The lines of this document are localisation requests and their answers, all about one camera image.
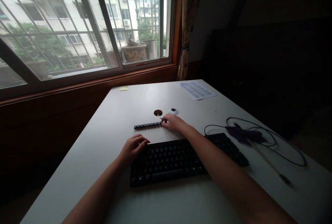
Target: left hand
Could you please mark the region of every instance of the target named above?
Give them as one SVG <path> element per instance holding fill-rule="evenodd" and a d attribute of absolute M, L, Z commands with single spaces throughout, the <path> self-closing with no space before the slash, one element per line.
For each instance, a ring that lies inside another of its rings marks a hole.
<path fill-rule="evenodd" d="M 150 141 L 141 134 L 136 134 L 129 138 L 117 157 L 119 165 L 124 168 L 131 164 L 148 143 Z"/>

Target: flower pot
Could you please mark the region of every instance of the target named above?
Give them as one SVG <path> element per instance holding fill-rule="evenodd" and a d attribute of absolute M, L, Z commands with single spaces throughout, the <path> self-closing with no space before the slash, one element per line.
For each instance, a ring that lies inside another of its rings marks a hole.
<path fill-rule="evenodd" d="M 117 66 L 118 62 L 117 62 L 117 58 L 115 56 L 114 51 L 107 51 L 106 53 L 107 53 L 107 56 L 110 60 L 111 66 Z"/>
<path fill-rule="evenodd" d="M 147 46 L 148 59 L 153 60 L 157 58 L 157 40 L 144 40 L 143 43 Z"/>
<path fill-rule="evenodd" d="M 47 79 L 49 71 L 47 69 L 48 61 L 27 62 L 26 65 L 39 79 Z"/>
<path fill-rule="evenodd" d="M 146 45 L 136 47 L 121 47 L 127 62 L 139 62 L 147 59 Z"/>

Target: wooden stick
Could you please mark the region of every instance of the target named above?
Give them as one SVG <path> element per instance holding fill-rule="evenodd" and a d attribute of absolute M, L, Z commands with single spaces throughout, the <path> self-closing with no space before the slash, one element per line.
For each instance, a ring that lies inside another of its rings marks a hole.
<path fill-rule="evenodd" d="M 265 160 L 265 162 L 267 162 L 267 164 L 273 169 L 273 171 L 275 173 L 277 173 L 277 175 L 284 181 L 284 183 L 286 183 L 287 185 L 290 184 L 290 181 L 287 179 L 287 177 L 285 177 L 283 174 L 280 174 L 277 169 L 271 164 L 271 162 L 263 155 L 263 153 L 256 147 L 256 145 L 254 145 L 253 142 L 251 142 L 248 138 L 247 138 L 248 142 L 251 144 L 251 146 L 255 149 L 255 151 L 257 151 L 257 153 L 262 157 L 262 159 Z"/>

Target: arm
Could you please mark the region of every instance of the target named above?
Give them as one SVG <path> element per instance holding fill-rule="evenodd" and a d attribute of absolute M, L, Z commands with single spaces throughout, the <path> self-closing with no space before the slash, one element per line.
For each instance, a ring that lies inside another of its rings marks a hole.
<path fill-rule="evenodd" d="M 121 172 L 135 160 L 147 143 L 150 141 L 141 134 L 128 139 L 120 155 L 107 167 L 62 223 L 100 223 Z"/>
<path fill-rule="evenodd" d="M 295 221 L 231 158 L 195 128 L 167 114 L 162 126 L 182 133 L 204 167 L 244 223 L 295 223 Z"/>

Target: black keyboard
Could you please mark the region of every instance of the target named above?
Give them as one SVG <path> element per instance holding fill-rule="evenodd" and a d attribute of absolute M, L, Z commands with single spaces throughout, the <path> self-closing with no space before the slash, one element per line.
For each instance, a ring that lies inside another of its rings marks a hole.
<path fill-rule="evenodd" d="M 248 160 L 224 133 L 205 136 L 239 166 Z M 206 174 L 203 164 L 186 139 L 148 144 L 131 164 L 130 187 Z"/>

